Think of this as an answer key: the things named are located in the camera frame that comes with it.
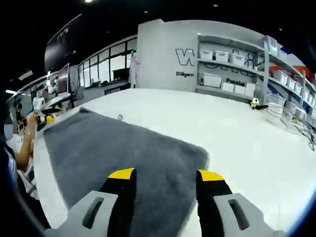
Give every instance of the gray cloth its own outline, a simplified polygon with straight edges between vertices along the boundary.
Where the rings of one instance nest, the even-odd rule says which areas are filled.
[[[175,237],[196,197],[196,171],[208,160],[203,148],[84,108],[48,128],[44,139],[69,207],[112,172],[137,170],[131,237]]]

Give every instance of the person's hand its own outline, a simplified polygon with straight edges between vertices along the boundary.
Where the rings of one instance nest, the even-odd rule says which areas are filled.
[[[28,120],[28,125],[27,125],[27,129],[29,132],[33,132],[34,128],[36,126],[36,124],[38,123],[37,118],[38,118],[38,114],[33,113],[29,120]]]

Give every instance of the white table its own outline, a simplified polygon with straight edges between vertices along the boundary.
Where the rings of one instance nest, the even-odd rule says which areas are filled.
[[[241,193],[261,209],[274,229],[288,231],[315,190],[316,153],[307,139],[271,125],[262,112],[247,104],[181,91],[129,89],[81,106],[112,118],[121,114],[127,123],[205,148],[208,169],[224,176],[233,193]],[[35,139],[34,169],[44,212],[51,226],[58,228],[68,210],[55,182],[42,131]],[[181,236],[200,236],[196,204]]]

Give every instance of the red object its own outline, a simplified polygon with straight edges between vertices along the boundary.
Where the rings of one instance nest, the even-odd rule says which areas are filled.
[[[300,72],[300,74],[303,74],[303,70],[305,71],[305,75],[307,80],[309,80],[310,82],[312,82],[312,73],[311,71],[308,69],[308,67],[306,66],[293,66],[293,68],[295,68],[296,70],[298,70]],[[274,71],[277,70],[283,70],[282,67],[280,66],[271,66],[269,67],[269,73],[272,75]],[[283,70],[288,76],[291,76],[291,73]]]

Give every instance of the gray gripper base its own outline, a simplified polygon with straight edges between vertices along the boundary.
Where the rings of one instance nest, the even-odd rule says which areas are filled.
[[[68,218],[58,229],[46,230],[48,237],[106,237],[108,224],[113,206],[118,196],[114,194],[89,192],[83,199],[75,204],[69,211]],[[95,216],[92,226],[86,227],[86,218],[99,203],[100,207]]]
[[[225,237],[284,237],[265,222],[263,213],[241,194],[215,196]]]

